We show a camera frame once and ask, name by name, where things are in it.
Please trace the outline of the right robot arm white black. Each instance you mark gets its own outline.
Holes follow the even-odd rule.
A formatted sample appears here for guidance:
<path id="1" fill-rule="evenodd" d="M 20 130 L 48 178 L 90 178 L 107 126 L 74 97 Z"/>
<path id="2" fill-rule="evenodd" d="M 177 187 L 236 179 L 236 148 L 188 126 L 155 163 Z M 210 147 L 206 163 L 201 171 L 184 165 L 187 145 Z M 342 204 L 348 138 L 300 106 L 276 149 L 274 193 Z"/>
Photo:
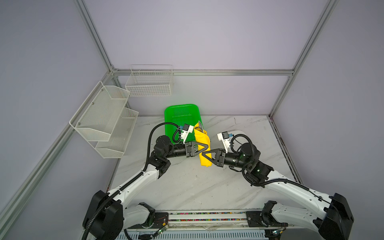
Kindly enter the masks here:
<path id="1" fill-rule="evenodd" d="M 299 226 L 319 233 L 325 240 L 347 240 L 350 237 L 354 217 L 344 196 L 337 193 L 330 196 L 286 178 L 262 163 L 260 155 L 260 151 L 250 143 L 232 152 L 226 149 L 202 152 L 202 157 L 217 167 L 229 166 L 241 172 L 252 187 L 277 192 L 300 205 L 294 208 L 268 201 L 256 220 L 263 227 Z"/>

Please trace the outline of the aluminium front rail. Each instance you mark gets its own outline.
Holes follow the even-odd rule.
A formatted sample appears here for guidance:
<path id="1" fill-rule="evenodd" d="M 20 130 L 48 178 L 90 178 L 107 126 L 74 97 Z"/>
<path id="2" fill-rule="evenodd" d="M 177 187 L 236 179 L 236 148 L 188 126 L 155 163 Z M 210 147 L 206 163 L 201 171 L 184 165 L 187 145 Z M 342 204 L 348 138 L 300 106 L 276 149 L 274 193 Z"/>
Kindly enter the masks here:
<path id="1" fill-rule="evenodd" d="M 281 204 L 268 203 L 260 210 L 271 213 L 272 217 L 280 223 L 287 223 L 288 226 L 299 226 L 313 231 L 318 231 L 322 220 L 306 209 L 292 208 Z M 170 227 L 191 227 L 191 226 L 244 226 L 249 227 L 245 210 L 222 210 L 222 211 L 169 211 L 168 224 Z"/>

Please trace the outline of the silver knife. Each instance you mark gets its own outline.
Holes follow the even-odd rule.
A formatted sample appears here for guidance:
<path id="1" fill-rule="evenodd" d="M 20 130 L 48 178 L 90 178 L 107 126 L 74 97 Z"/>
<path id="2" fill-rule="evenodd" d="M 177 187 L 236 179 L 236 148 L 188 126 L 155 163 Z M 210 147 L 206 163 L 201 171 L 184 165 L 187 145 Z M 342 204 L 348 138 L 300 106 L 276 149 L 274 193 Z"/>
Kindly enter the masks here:
<path id="1" fill-rule="evenodd" d="M 202 132 L 202 133 L 204 132 L 203 125 L 202 125 L 202 123 L 200 121 L 198 121 L 198 129 L 199 129 L 200 132 Z"/>

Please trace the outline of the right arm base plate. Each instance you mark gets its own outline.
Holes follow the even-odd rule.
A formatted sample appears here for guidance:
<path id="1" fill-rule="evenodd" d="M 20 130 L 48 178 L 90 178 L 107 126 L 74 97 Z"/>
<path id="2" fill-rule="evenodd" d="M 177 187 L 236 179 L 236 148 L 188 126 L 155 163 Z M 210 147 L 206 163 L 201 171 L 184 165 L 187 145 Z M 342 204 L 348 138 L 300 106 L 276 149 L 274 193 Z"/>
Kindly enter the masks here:
<path id="1" fill-rule="evenodd" d="M 246 219 L 249 227 L 287 227 L 287 223 L 280 223 L 272 217 L 271 213 L 263 211 L 247 211 Z"/>

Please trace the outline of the green plastic basket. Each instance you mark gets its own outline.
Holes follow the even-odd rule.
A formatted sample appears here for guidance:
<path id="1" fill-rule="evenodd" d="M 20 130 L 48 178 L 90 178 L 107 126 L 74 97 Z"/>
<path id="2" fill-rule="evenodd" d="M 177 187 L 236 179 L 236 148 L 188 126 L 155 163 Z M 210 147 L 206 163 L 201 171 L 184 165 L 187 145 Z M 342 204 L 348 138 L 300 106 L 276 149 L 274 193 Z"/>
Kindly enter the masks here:
<path id="1" fill-rule="evenodd" d="M 200 115 L 200 110 L 198 106 L 194 104 L 170 106 L 165 109 L 164 117 L 165 122 L 175 123 L 182 127 L 184 126 L 184 124 L 195 126 L 198 121 L 200 121 L 200 123 L 203 123 Z M 176 130 L 177 128 L 175 126 L 165 125 L 165 135 L 171 139 L 173 144 L 175 144 L 175 142 L 173 141 L 173 135 Z M 191 134 L 188 134 L 186 142 L 195 140 L 196 139 L 193 132 Z"/>

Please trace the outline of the white mesh two-tier shelf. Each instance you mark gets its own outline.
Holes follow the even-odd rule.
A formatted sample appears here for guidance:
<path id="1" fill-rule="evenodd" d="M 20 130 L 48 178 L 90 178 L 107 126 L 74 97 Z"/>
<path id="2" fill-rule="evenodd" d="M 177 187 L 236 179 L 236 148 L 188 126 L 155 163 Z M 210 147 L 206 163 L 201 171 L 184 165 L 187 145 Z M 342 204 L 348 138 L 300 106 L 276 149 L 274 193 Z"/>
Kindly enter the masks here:
<path id="1" fill-rule="evenodd" d="M 69 125 L 104 159 L 126 152 L 139 112 L 128 108 L 130 92 L 98 82 Z"/>

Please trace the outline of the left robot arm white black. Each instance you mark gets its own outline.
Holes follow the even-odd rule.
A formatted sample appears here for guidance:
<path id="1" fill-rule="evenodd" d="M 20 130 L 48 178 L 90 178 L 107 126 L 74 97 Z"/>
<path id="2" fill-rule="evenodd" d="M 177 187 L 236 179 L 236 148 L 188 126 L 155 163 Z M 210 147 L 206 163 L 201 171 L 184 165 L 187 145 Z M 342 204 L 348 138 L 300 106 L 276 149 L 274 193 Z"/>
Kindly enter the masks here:
<path id="1" fill-rule="evenodd" d="M 98 240 L 114 240 L 122 230 L 154 226 L 156 210 L 144 202 L 128 208 L 130 202 L 168 170 L 171 165 L 169 158 L 194 157 L 208 148 L 208 144 L 197 142 L 174 145 L 169 137 L 158 137 L 143 170 L 108 192 L 98 191 L 94 194 L 83 221 L 85 231 L 82 239 L 92 234 Z"/>

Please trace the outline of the white rectangular dish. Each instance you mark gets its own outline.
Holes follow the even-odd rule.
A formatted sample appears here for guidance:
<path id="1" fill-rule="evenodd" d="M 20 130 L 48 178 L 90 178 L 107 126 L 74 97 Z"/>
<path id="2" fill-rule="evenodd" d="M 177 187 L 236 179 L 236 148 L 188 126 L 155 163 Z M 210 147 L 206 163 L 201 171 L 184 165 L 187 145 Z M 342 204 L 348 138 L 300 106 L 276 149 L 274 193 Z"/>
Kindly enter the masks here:
<path id="1" fill-rule="evenodd" d="M 235 140 L 232 140 L 236 135 L 243 135 L 245 137 L 237 137 Z M 229 131 L 229 136 L 230 136 L 230 143 L 232 145 L 242 145 L 245 143 L 251 143 L 253 144 L 254 142 L 243 132 L 239 130 L 235 131 Z"/>

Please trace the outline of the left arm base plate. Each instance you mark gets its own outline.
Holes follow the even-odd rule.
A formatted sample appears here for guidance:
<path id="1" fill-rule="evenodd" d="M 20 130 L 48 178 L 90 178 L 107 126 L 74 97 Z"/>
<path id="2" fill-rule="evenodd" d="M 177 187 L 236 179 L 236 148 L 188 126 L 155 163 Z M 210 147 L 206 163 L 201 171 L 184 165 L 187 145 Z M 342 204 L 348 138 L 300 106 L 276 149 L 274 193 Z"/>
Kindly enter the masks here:
<path id="1" fill-rule="evenodd" d="M 156 212 L 149 215 L 143 224 L 137 224 L 129 227 L 129 229 L 160 229 L 168 222 L 169 213 Z"/>

